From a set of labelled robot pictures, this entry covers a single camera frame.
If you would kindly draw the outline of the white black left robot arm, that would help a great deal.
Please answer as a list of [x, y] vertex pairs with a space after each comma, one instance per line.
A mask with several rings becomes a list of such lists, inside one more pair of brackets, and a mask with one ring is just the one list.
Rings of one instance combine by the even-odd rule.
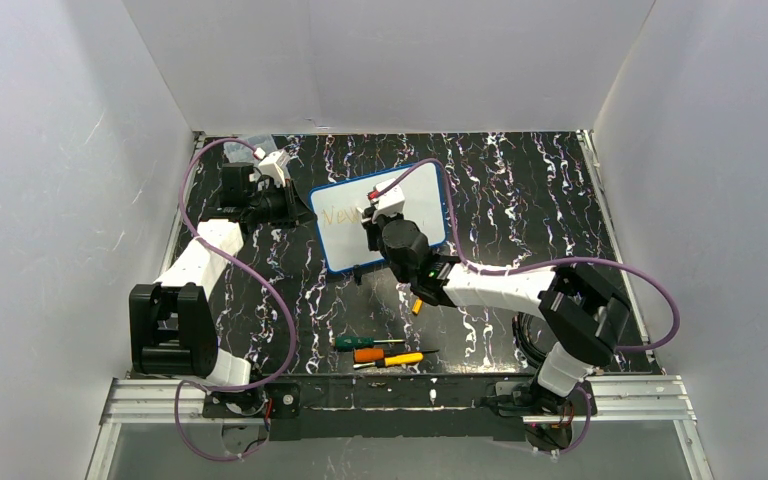
[[219, 344], [209, 298], [254, 229], [315, 221], [285, 160], [284, 153], [274, 152], [255, 164], [223, 165], [218, 202], [204, 212], [194, 239], [154, 282], [133, 287], [128, 305], [135, 372], [196, 378], [216, 387], [249, 383], [251, 363]]

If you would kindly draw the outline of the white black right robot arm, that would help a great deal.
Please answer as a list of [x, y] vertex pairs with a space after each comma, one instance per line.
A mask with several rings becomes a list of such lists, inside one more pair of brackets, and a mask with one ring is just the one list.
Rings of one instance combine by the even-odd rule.
[[482, 275], [429, 245], [400, 214], [361, 221], [368, 247], [400, 283], [434, 306], [484, 306], [543, 319], [556, 338], [537, 370], [534, 393], [568, 396], [597, 368], [611, 363], [631, 316], [628, 297], [591, 265], [580, 262], [516, 274]]

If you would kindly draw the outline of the blue framed whiteboard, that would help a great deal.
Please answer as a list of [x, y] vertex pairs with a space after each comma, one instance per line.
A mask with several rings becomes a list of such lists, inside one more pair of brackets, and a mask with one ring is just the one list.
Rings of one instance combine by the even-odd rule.
[[[366, 232], [361, 226], [362, 210], [369, 207], [367, 195], [383, 182], [398, 178], [408, 165], [322, 185], [311, 190], [309, 203], [317, 215], [317, 231], [331, 273], [343, 273], [355, 266], [381, 263], [383, 257], [368, 249]], [[398, 187], [405, 196], [403, 215], [417, 224], [429, 245], [447, 241], [447, 207], [441, 175], [433, 164], [425, 164]]]

